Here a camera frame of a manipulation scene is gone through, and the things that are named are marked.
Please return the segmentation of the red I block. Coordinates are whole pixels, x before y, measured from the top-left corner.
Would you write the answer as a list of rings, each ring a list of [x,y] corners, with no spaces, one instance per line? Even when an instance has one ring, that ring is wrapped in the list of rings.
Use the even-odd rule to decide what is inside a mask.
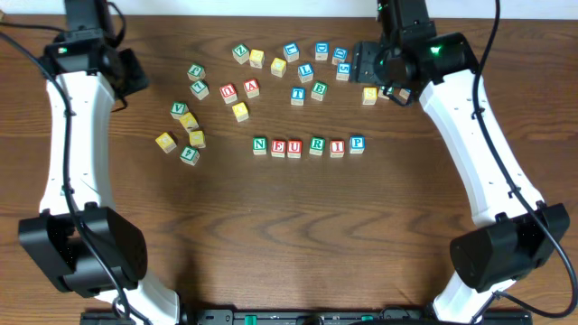
[[[345,154],[345,142],[343,140],[331,140],[330,157],[342,158]]]

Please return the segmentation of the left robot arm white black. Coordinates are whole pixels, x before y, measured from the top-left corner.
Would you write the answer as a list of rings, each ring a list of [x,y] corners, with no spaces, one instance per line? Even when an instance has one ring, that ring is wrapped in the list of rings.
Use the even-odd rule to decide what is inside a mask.
[[[145,237],[121,217],[108,171],[108,126],[117,100],[146,87],[130,50],[101,29],[63,32],[38,59],[51,103],[49,177],[40,214],[19,240],[51,284],[110,303],[129,324],[184,324],[177,292],[148,268]]]

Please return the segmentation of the yellow C block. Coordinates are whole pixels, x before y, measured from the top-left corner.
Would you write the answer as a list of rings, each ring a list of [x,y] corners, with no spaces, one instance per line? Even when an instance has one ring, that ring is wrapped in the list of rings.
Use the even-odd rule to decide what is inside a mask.
[[[191,147],[195,148],[205,148],[206,147],[206,137],[202,130],[195,130],[189,132],[189,143]]]

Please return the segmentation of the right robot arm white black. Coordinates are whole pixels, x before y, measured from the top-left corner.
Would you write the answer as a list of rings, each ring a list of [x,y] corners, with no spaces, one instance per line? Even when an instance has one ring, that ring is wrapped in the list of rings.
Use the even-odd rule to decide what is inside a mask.
[[[478,324],[492,301],[538,308],[507,290],[558,254],[570,276],[571,302],[551,313],[563,318],[577,306],[577,275],[560,245],[570,226],[563,204],[547,205],[521,170],[487,100],[480,61],[460,33],[393,31],[381,42],[354,47],[352,80],[409,90],[432,119],[466,190],[476,230],[450,243],[454,273],[433,300],[443,324]]]

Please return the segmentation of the green R block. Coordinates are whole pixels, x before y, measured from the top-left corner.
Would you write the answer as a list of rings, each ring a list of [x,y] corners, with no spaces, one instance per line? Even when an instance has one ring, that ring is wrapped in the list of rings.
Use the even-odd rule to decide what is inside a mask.
[[[326,141],[322,137],[312,137],[310,141],[309,154],[322,156],[324,152]]]

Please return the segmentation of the red E block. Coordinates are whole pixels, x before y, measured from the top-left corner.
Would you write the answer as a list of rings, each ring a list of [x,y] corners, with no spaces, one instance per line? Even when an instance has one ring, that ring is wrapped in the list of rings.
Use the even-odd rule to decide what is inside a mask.
[[[273,140],[271,143],[271,155],[276,158],[285,158],[287,145],[285,140]]]

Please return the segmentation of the green N block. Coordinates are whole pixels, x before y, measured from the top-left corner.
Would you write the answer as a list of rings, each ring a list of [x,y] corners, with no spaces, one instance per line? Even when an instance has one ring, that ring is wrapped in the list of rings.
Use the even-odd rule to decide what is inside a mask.
[[[267,154],[267,140],[265,137],[254,137],[252,140],[252,151],[254,155]]]

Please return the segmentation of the yellow S block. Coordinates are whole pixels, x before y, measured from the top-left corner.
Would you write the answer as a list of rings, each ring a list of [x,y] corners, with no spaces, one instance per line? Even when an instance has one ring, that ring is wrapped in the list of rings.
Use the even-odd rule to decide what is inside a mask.
[[[375,87],[365,87],[362,92],[362,104],[364,106],[373,106],[378,99],[378,89]]]

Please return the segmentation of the blue P block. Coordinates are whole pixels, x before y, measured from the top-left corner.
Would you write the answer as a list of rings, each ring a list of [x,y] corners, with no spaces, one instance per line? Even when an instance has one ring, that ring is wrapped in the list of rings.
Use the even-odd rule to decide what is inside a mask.
[[[366,148],[365,137],[362,135],[353,135],[350,138],[350,154],[364,153]]]

